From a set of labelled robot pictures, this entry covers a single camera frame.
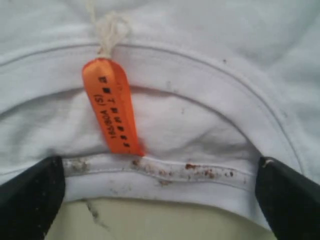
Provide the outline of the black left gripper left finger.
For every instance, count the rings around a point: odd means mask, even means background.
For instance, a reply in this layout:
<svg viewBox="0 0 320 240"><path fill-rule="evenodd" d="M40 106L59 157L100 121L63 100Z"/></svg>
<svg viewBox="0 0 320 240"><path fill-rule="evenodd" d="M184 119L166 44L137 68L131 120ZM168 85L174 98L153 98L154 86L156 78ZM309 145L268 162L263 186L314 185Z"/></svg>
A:
<svg viewBox="0 0 320 240"><path fill-rule="evenodd" d="M0 238L43 240L66 192L63 160L47 157L0 186Z"/></svg>

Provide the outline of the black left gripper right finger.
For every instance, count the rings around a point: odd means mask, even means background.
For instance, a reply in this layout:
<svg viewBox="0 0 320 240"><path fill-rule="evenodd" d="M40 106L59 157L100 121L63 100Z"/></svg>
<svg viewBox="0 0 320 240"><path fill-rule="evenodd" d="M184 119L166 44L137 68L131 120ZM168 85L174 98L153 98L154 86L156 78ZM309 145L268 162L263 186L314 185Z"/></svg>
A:
<svg viewBox="0 0 320 240"><path fill-rule="evenodd" d="M273 157L259 159L255 197L278 240L320 238L320 186Z"/></svg>

